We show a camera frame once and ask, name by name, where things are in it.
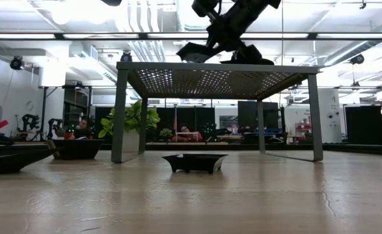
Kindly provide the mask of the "grey perforated metal shelf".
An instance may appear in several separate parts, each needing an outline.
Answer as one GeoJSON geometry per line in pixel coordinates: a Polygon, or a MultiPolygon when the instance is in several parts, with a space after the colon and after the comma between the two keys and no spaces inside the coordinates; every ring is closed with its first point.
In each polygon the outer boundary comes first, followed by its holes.
{"type": "Polygon", "coordinates": [[[123,163],[126,89],[130,85],[147,109],[150,98],[247,99],[258,111],[259,150],[266,152],[263,100],[308,82],[313,134],[312,161],[323,160],[317,67],[168,62],[118,62],[111,161],[123,163]]]}

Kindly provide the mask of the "long ceiling light strip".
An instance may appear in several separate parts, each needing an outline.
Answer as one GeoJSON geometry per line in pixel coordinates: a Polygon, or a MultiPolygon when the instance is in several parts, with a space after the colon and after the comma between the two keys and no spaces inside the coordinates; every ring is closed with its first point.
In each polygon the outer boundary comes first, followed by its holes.
{"type": "MultiPolygon", "coordinates": [[[[207,40],[206,32],[117,32],[117,33],[63,33],[63,32],[0,32],[0,40],[207,40]]],[[[382,32],[246,32],[242,40],[346,40],[382,41],[382,32]]]]}

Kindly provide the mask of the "person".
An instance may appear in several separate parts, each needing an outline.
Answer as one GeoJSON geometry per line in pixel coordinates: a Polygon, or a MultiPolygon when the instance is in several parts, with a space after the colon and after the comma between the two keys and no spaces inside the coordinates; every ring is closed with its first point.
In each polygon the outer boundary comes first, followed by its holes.
{"type": "Polygon", "coordinates": [[[92,132],[89,128],[89,121],[86,118],[82,118],[79,125],[73,129],[68,130],[64,134],[65,140],[91,140],[92,132]]]}
{"type": "Polygon", "coordinates": [[[175,133],[172,138],[172,142],[202,142],[203,137],[200,132],[192,131],[186,125],[182,125],[180,130],[175,133]]]}

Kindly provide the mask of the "black monitor panel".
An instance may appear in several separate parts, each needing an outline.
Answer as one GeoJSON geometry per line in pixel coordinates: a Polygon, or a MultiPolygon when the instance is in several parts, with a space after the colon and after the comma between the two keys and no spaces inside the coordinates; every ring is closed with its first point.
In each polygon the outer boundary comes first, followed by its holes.
{"type": "MultiPolygon", "coordinates": [[[[278,103],[263,102],[264,127],[279,128],[278,103]]],[[[258,127],[258,104],[256,101],[238,101],[238,125],[240,127],[258,127]]]]}

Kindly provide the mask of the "white column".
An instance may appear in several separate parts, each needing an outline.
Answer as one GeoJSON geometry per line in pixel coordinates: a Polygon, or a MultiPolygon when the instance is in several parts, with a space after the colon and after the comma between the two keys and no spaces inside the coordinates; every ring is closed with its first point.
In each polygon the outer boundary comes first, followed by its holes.
{"type": "Polygon", "coordinates": [[[340,103],[337,89],[319,89],[321,138],[323,143],[342,142],[340,103]]]}

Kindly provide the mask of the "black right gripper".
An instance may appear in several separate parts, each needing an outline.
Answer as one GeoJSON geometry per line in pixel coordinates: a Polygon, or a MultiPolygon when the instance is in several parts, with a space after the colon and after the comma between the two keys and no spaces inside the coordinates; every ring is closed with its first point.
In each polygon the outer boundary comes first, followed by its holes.
{"type": "Polygon", "coordinates": [[[233,61],[261,61],[262,54],[253,45],[245,45],[240,36],[257,20],[263,11],[263,0],[234,0],[234,5],[224,14],[222,0],[194,0],[192,9],[201,18],[207,16],[211,25],[206,28],[206,47],[210,54],[233,51],[233,61]]]}

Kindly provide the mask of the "green artificial potted plant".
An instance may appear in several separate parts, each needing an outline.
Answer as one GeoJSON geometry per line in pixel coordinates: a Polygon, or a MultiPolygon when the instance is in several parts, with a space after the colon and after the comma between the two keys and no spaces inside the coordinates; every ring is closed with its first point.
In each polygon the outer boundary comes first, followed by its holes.
{"type": "MultiPolygon", "coordinates": [[[[125,108],[123,152],[138,153],[139,139],[141,132],[141,111],[142,102],[136,101],[125,108]]],[[[115,109],[112,108],[106,117],[100,118],[101,129],[98,131],[98,138],[108,138],[112,143],[115,109]]],[[[160,121],[156,107],[148,107],[146,111],[146,130],[156,129],[160,121]]]]}

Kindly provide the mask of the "black aluminium table frame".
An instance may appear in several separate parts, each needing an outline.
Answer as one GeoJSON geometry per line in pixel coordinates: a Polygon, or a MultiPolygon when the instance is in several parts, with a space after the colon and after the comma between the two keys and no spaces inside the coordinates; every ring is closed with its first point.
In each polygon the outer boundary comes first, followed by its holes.
{"type": "MultiPolygon", "coordinates": [[[[46,150],[46,144],[18,144],[14,146],[0,146],[2,153],[19,153],[21,151],[46,150]]],[[[145,150],[149,151],[254,151],[259,150],[258,145],[237,145],[237,144],[148,144],[145,150]]],[[[295,150],[313,150],[312,144],[266,144],[267,151],[295,151],[295,150]]],[[[382,145],[364,145],[364,144],[324,144],[324,151],[339,151],[347,153],[364,153],[382,155],[382,145]]]]}

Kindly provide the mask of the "black teardrop plate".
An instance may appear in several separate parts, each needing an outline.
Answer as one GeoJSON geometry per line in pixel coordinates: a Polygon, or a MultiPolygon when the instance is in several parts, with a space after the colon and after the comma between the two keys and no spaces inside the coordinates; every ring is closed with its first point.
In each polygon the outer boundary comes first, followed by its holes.
{"type": "Polygon", "coordinates": [[[57,153],[59,148],[43,149],[35,151],[26,151],[23,153],[0,155],[0,174],[12,174],[19,172],[22,168],[41,161],[54,153],[57,153]]]}

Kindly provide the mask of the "large black square plate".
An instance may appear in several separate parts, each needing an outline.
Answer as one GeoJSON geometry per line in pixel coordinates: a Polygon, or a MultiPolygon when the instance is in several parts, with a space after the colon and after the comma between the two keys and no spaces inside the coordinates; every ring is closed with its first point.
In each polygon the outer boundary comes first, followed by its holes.
{"type": "Polygon", "coordinates": [[[48,140],[50,149],[58,149],[53,154],[57,160],[92,160],[99,152],[104,140],[48,140]]]}

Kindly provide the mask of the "small black square plate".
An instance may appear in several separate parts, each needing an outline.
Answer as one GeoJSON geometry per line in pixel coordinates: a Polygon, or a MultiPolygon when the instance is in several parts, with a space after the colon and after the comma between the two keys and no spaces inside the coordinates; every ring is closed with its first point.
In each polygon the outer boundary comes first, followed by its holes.
{"type": "Polygon", "coordinates": [[[190,171],[205,171],[213,174],[220,170],[223,160],[227,154],[207,154],[207,153],[184,153],[177,155],[163,156],[171,166],[173,172],[183,170],[185,173],[190,171]]]}
{"type": "Polygon", "coordinates": [[[194,63],[204,63],[214,55],[218,54],[219,50],[205,45],[187,43],[176,54],[181,60],[194,63]]]}

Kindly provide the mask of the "small potted plant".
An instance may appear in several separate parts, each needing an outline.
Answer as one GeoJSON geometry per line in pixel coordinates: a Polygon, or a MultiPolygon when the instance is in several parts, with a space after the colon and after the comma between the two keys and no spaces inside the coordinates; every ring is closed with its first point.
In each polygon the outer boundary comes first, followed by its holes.
{"type": "Polygon", "coordinates": [[[173,137],[173,133],[171,129],[164,128],[159,132],[159,136],[164,142],[169,142],[173,137]]]}

